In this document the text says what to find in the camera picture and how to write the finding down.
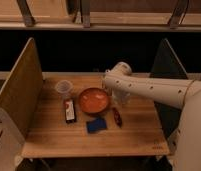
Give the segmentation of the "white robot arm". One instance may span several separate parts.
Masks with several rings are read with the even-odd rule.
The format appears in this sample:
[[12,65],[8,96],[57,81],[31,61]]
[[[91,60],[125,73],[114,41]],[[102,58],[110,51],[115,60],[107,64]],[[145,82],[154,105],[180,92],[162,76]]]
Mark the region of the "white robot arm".
[[201,171],[201,81],[138,78],[127,63],[119,62],[105,72],[103,83],[181,109],[173,171]]

